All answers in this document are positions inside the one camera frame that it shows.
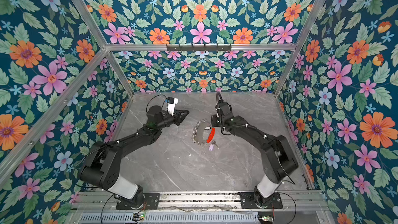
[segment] flower center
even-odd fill
[[[379,125],[374,125],[372,127],[372,131],[376,134],[376,135],[380,135],[382,132],[382,129]]]
[[[9,135],[14,133],[14,129],[12,129],[11,127],[4,127],[1,131],[0,131],[0,137],[8,137]]]
[[[50,75],[48,77],[48,82],[49,83],[54,83],[57,80],[57,78],[55,77],[55,75]]]
[[[24,50],[21,52],[21,56],[24,59],[29,59],[32,56],[32,51],[31,50]]]

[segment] black bracket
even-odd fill
[[[257,206],[253,192],[238,192],[238,195],[240,195],[240,203],[243,209],[283,208],[281,195],[279,193],[274,193],[272,196],[268,197],[264,206]]]
[[[145,209],[157,209],[158,205],[159,205],[159,198],[160,198],[159,193],[144,193]],[[132,207],[132,204],[130,202],[119,199],[117,201],[116,209],[117,210],[131,210],[134,208]]]

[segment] floral wallpaper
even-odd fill
[[[77,180],[77,163],[94,142],[112,139],[127,101],[103,59],[0,192],[0,223],[64,223],[79,192],[92,187]],[[2,123],[11,118],[0,115]]]
[[[396,0],[327,0],[281,107],[339,224],[398,222]]]
[[[282,44],[296,41],[314,0],[85,1],[109,43]]]
[[[134,91],[272,92],[290,52],[116,52]]]
[[[70,0],[0,0],[0,160],[98,50]]]

